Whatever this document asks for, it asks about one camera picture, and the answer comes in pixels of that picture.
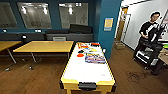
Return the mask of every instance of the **hand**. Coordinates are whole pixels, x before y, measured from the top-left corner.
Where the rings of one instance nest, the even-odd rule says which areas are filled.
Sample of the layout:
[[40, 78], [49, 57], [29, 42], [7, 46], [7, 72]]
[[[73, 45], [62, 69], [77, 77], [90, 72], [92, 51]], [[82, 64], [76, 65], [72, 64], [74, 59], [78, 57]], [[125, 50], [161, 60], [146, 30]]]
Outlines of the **hand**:
[[143, 35], [143, 37], [146, 38], [146, 39], [148, 39], [148, 36], [146, 36], [146, 35]]

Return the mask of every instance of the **yellow table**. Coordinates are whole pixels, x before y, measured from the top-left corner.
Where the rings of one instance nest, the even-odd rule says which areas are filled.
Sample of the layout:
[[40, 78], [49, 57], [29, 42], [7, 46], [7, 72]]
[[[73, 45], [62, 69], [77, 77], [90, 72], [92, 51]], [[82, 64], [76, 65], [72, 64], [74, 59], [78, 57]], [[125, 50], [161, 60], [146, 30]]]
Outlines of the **yellow table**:
[[72, 45], [73, 41], [31, 41], [13, 52], [31, 52], [34, 62], [37, 62], [33, 52], [67, 52], [69, 57]]
[[0, 41], [0, 51], [6, 50], [8, 51], [10, 57], [12, 58], [14, 64], [16, 64], [16, 60], [14, 59], [13, 55], [11, 54], [9, 48], [21, 43], [21, 41]]
[[[96, 51], [93, 53], [104, 56], [101, 47], [87, 45]], [[84, 50], [84, 56], [77, 57], [81, 50]], [[101, 91], [101, 94], [114, 92], [116, 84], [107, 61], [105, 64], [88, 63], [85, 61], [85, 53], [88, 52], [88, 49], [80, 49], [76, 44], [61, 77], [60, 88], [67, 89], [67, 94], [71, 94], [71, 90]]]

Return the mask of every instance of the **paper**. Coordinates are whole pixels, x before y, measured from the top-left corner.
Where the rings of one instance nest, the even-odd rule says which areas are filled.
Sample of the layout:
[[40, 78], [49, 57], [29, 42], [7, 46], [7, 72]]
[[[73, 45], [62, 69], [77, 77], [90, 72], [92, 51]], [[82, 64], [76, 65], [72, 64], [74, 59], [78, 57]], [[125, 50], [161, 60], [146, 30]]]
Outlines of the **paper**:
[[113, 25], [113, 18], [106, 18], [104, 27], [112, 27]]

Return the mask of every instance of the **window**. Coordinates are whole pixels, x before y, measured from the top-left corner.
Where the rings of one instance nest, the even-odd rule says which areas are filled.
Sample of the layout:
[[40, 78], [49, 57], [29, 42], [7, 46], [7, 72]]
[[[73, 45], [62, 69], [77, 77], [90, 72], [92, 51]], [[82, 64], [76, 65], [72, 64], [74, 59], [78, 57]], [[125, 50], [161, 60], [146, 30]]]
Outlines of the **window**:
[[60, 3], [62, 28], [70, 24], [88, 25], [88, 3]]
[[0, 2], [0, 28], [18, 28], [9, 3]]
[[47, 3], [18, 3], [26, 28], [51, 28], [50, 14]]

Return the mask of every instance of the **poster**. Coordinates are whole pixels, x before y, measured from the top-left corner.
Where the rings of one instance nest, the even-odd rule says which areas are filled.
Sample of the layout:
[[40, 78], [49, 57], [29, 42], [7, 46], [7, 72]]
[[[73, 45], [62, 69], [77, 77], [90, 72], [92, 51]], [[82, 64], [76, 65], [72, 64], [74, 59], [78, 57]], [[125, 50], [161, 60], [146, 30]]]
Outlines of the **poster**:
[[113, 18], [106, 18], [104, 23], [104, 31], [111, 31], [113, 26]]

